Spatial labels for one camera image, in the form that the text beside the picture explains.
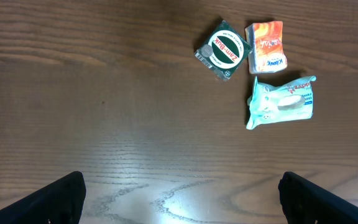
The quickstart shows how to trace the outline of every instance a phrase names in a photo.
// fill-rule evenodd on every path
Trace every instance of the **wet wipe packet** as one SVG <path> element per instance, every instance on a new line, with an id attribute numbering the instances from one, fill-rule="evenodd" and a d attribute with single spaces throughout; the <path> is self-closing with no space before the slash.
<path id="1" fill-rule="evenodd" d="M 309 119 L 313 115 L 313 91 L 311 82 L 315 76 L 303 77 L 274 87 L 259 83 L 255 77 L 254 90 L 248 99 L 250 118 L 247 129 L 260 124 Z"/>

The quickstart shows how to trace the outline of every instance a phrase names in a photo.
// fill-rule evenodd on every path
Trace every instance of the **wooden table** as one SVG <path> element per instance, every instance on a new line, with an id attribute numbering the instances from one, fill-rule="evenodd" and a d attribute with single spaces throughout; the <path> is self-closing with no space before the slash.
<path id="1" fill-rule="evenodd" d="M 254 76 L 195 59 L 220 20 L 281 20 L 314 115 L 246 130 Z M 286 223 L 292 170 L 358 206 L 358 1 L 0 1 L 0 209 L 71 171 L 81 223 Z"/>

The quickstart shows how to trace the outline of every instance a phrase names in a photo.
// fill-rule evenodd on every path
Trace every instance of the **orange packaging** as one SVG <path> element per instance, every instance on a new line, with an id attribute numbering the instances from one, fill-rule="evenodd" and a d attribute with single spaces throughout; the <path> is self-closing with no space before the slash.
<path id="1" fill-rule="evenodd" d="M 246 37 L 253 47 L 248 56 L 251 74 L 273 73 L 287 67 L 282 44 L 282 21 L 254 23 L 246 28 Z"/>

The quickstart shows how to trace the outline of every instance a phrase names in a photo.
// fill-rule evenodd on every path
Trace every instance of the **red text on packet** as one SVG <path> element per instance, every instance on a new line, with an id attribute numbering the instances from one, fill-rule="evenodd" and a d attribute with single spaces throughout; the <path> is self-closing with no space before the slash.
<path id="1" fill-rule="evenodd" d="M 301 84 L 301 85 L 288 86 L 287 88 L 290 93 L 293 93 L 293 92 L 295 92 L 295 90 L 299 90 L 301 88 L 307 88 L 309 86 L 310 86 L 310 83 L 305 83 L 305 84 Z"/>
<path id="2" fill-rule="evenodd" d="M 215 44 L 221 49 L 226 55 L 235 62 L 236 59 L 238 59 L 237 55 L 235 55 L 230 49 L 228 49 L 222 42 L 219 40 L 219 38 L 216 38 Z"/>

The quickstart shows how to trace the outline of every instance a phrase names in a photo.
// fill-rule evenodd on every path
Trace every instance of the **wet wipes pack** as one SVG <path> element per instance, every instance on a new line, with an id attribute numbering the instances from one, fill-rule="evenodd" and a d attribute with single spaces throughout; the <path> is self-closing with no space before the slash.
<path id="1" fill-rule="evenodd" d="M 309 119 L 313 115 L 311 82 L 315 76 L 303 77 L 274 87 L 259 83 L 255 77 L 252 96 L 248 99 L 250 118 L 247 129 L 260 124 Z"/>

